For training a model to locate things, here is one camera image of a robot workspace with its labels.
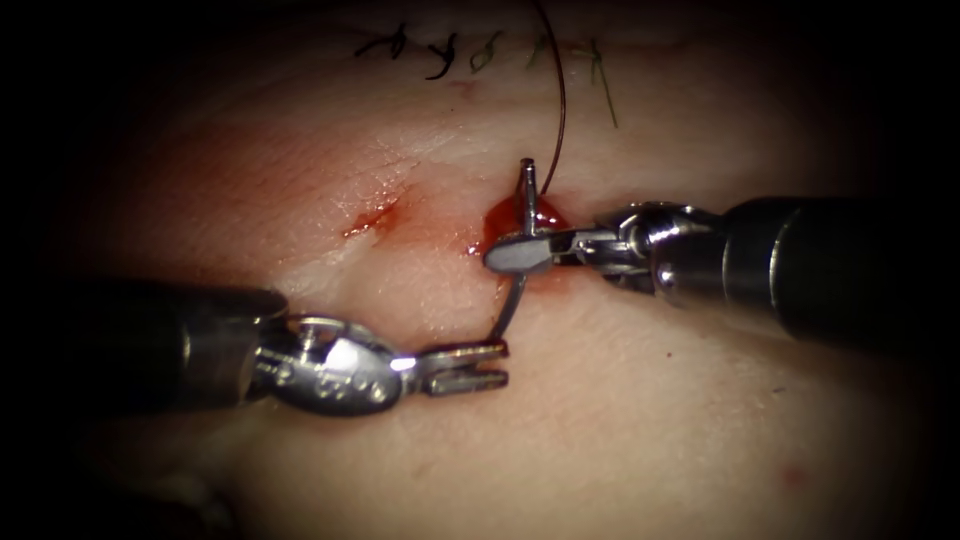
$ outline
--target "dark suture thread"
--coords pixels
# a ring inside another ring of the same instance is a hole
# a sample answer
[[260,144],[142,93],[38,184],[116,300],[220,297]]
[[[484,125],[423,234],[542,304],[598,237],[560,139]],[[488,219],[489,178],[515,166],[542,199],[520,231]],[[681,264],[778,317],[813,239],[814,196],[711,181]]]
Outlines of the dark suture thread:
[[447,71],[450,70],[450,65],[453,64],[453,58],[455,56],[455,52],[453,49],[453,40],[456,39],[456,37],[457,37],[456,32],[450,34],[450,37],[447,38],[447,50],[445,51],[441,51],[440,49],[434,47],[433,45],[427,45],[428,49],[440,55],[440,58],[443,58],[443,61],[444,61],[443,71],[441,71],[437,75],[434,75],[433,77],[427,77],[428,81],[435,81],[440,77],[443,77],[444,75],[446,75]]
[[543,6],[538,0],[533,0],[533,6],[537,8],[540,18],[543,19],[543,25],[547,28],[547,37],[550,39],[550,46],[553,47],[553,61],[557,64],[557,79],[560,81],[560,130],[557,133],[557,149],[553,152],[553,161],[550,163],[550,170],[547,172],[547,178],[543,182],[541,195],[547,194],[547,188],[550,187],[550,181],[553,180],[553,173],[557,170],[557,162],[560,161],[560,147],[563,146],[563,129],[567,123],[567,88],[563,83],[563,66],[560,64],[560,48],[557,47],[557,39],[553,37],[553,28],[550,27],[550,21],[547,20],[547,13],[543,11]]
[[403,46],[407,43],[407,36],[403,33],[403,29],[407,26],[407,23],[400,23],[400,28],[392,36],[379,38],[367,43],[363,47],[357,49],[353,53],[354,56],[360,56],[361,54],[369,51],[377,45],[386,45],[390,44],[390,58],[396,60],[400,53],[403,52]]

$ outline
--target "wound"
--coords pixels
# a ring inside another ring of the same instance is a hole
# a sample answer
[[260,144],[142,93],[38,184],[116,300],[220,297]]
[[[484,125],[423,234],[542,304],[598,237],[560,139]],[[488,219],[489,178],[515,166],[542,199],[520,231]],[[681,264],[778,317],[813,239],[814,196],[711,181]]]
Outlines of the wound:
[[[517,220],[517,208],[513,195],[498,202],[487,211],[483,219],[483,239],[467,246],[467,255],[480,255],[490,249],[501,236],[520,230]],[[537,228],[538,229],[566,229],[570,223],[560,215],[560,212],[544,197],[537,198]]]
[[343,237],[351,238],[369,230],[379,231],[383,234],[390,233],[400,224],[397,212],[397,203],[399,201],[400,200],[397,199],[390,203],[379,204],[373,210],[360,214],[353,222],[353,225],[343,231]]

